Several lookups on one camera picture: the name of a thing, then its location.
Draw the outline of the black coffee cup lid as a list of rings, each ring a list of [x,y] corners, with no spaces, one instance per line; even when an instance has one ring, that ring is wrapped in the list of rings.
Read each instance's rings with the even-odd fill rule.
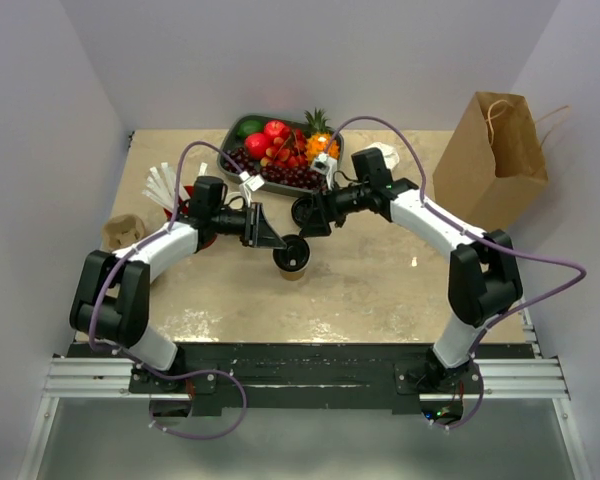
[[[311,250],[308,242],[296,234],[287,234],[282,237],[282,240],[285,242],[285,247],[273,251],[275,265],[281,271],[287,273],[303,271],[311,258]]]

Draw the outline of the brown paper coffee cup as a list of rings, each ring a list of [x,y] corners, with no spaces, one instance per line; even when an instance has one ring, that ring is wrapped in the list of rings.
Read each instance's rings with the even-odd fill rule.
[[[287,281],[298,281],[300,279],[302,279],[306,273],[306,269],[300,269],[300,270],[284,270],[284,269],[280,269],[279,273],[281,275],[281,277]]]

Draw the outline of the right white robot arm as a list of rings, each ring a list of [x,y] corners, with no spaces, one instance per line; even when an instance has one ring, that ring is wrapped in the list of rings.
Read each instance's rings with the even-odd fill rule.
[[[448,260],[447,298],[452,316],[426,354],[419,382],[439,393],[461,380],[488,322],[507,313],[523,293],[510,237],[486,232],[444,210],[406,178],[395,179],[378,148],[352,156],[355,180],[340,187],[335,162],[326,154],[312,168],[325,175],[327,187],[296,200],[291,207],[301,236],[326,237],[348,215],[370,211],[425,241]]]

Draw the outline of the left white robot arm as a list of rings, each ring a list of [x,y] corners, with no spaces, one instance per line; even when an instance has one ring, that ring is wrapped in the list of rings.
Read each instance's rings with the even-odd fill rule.
[[[240,209],[226,203],[227,185],[201,176],[192,197],[153,235],[121,250],[95,250],[85,259],[71,307],[71,327],[88,336],[95,351],[124,350],[153,368],[165,392],[180,390],[187,368],[178,347],[149,325],[150,287],[167,269],[210,246],[219,235],[249,248],[281,250],[286,242],[269,224],[259,202]]]

